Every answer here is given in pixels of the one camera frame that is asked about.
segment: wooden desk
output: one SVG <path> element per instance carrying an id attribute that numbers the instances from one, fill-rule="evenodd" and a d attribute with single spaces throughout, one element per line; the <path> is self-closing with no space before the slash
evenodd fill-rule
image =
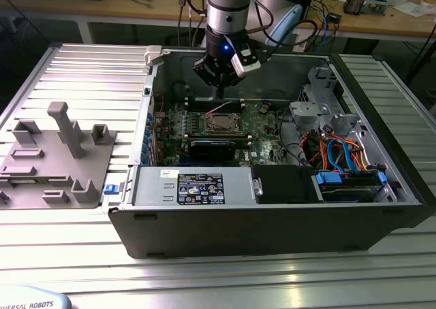
<path id="1" fill-rule="evenodd" d="M 352 34 L 357 34 L 356 37 L 368 39 L 397 39 L 405 41 L 404 37 L 425 37 L 427 38 L 433 29 L 435 22 L 434 16 L 421 16 L 414 18 L 413 16 L 402 13 L 392 7 L 386 11 L 386 15 L 379 16 L 373 14 L 359 14 L 358 16 L 345 14 L 343 12 L 342 1 L 323 0 L 331 12 L 342 15 L 342 20 L 339 25 L 338 36 L 341 34 L 347 37 L 352 37 Z M 311 10 L 308 18 L 319 23 L 316 16 L 316 11 Z"/>
<path id="2" fill-rule="evenodd" d="M 201 7 L 201 0 L 192 1 L 197 7 Z M 132 0 L 12 0 L 12 2 L 30 17 L 77 22 L 84 43 L 93 43 L 89 22 L 176 26 L 178 20 L 178 0 L 150 0 L 148 5 Z M 385 16 L 371 14 L 352 16 L 343 13 L 343 2 L 333 0 L 323 0 L 323 2 L 331 12 L 342 15 L 337 32 L 341 37 L 422 41 L 426 39 L 434 25 L 433 16 L 414 18 L 391 7 Z M 16 11 L 6 0 L 0 0 L 0 13 L 3 16 L 17 16 Z M 308 18 L 321 24 L 313 10 L 309 12 Z M 192 19 L 198 21 L 200 17 L 193 12 Z M 186 7 L 181 26 L 187 27 L 188 20 Z M 296 29 L 296 32 L 305 29 L 309 29 L 309 26 L 303 25 Z"/>

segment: black plastic cover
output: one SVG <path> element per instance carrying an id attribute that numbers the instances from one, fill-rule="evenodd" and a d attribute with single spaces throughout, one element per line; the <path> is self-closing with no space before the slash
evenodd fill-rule
<path id="1" fill-rule="evenodd" d="M 259 204 L 314 204 L 318 201 L 309 167 L 296 165 L 254 165 L 253 179 L 259 179 Z"/>

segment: connector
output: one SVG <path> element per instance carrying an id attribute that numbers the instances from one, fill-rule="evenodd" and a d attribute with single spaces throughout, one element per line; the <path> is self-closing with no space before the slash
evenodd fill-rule
<path id="1" fill-rule="evenodd" d="M 186 6 L 186 0 L 178 0 L 178 4 L 181 8 L 184 8 Z"/>
<path id="2" fill-rule="evenodd" d="M 334 23 L 336 25 L 338 25 L 340 23 L 341 19 L 342 19 L 342 15 L 339 15 L 339 14 L 336 14 L 333 12 L 330 12 L 326 17 L 327 22 L 331 22 L 331 23 Z"/>

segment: table leg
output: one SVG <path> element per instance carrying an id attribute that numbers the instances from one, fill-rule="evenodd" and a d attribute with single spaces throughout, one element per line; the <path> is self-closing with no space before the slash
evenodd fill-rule
<path id="1" fill-rule="evenodd" d="M 89 22 L 86 19 L 80 19 L 76 21 L 79 28 L 80 36 L 82 37 L 82 43 L 94 44 L 94 38 L 89 28 Z"/>
<path id="2" fill-rule="evenodd" d="M 1 26 L 4 27 L 8 33 L 15 33 L 16 32 L 14 18 L 12 18 L 11 16 L 0 17 L 0 23 L 1 23 Z"/>

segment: white cable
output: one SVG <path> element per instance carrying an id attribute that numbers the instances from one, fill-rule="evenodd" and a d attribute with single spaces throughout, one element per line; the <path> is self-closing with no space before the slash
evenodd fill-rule
<path id="1" fill-rule="evenodd" d="M 221 107 L 223 107 L 223 106 L 225 106 L 225 105 L 228 105 L 229 103 L 232 103 L 232 102 L 231 102 L 231 101 L 228 101 L 227 103 L 223 103 L 222 105 L 218 106 L 217 108 L 214 108 L 213 110 L 207 112 L 207 113 L 205 114 L 205 116 L 206 116 L 207 114 L 213 113 L 215 110 L 218 110 L 219 108 L 221 108 Z"/>

